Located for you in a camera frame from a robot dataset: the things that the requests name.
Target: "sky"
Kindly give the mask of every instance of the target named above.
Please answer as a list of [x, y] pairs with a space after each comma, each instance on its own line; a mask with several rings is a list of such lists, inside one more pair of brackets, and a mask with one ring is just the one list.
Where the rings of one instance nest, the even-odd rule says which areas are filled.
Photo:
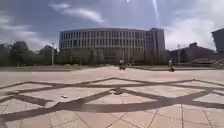
[[0, 43], [24, 40], [32, 50], [56, 43], [63, 30], [165, 30], [166, 49], [215, 50], [212, 31], [223, 28], [224, 0], [0, 0]]

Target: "stone pavement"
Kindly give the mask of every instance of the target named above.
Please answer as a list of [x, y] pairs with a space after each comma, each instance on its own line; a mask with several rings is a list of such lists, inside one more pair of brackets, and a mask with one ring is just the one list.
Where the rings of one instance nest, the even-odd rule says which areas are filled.
[[0, 72], [7, 128], [224, 128], [224, 71]]

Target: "lamp post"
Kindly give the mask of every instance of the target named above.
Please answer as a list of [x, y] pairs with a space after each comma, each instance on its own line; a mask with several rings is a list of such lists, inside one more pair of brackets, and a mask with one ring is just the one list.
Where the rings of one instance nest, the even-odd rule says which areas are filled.
[[51, 61], [52, 61], [52, 66], [54, 66], [54, 44], [55, 43], [51, 43], [52, 44], [52, 56], [51, 56]]
[[178, 64], [180, 65], [180, 45], [177, 45], [178, 47]]

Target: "person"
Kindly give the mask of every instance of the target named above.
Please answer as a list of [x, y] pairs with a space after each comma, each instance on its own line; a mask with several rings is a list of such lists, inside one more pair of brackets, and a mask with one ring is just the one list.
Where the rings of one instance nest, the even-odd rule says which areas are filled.
[[124, 60], [120, 60], [120, 67], [119, 67], [119, 69], [120, 69], [120, 70], [121, 70], [121, 69], [125, 70], [125, 67], [124, 67]]
[[172, 60], [169, 61], [169, 67], [170, 67], [170, 71], [174, 72], [174, 68], [173, 68], [173, 62]]

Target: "roof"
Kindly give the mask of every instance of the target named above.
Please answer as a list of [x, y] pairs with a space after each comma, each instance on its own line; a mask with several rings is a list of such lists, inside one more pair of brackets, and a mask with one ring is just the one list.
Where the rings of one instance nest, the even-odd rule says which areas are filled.
[[84, 31], [84, 30], [86, 30], [86, 31], [93, 31], [93, 30], [151, 31], [151, 30], [163, 30], [163, 29], [160, 29], [160, 28], [151, 28], [149, 30], [143, 30], [143, 29], [132, 29], [132, 28], [84, 28], [84, 29], [64, 30], [64, 31], [61, 31], [61, 32]]
[[213, 31], [212, 33], [219, 32], [219, 31], [224, 31], [224, 28], [221, 28], [221, 29], [215, 30], [215, 31]]

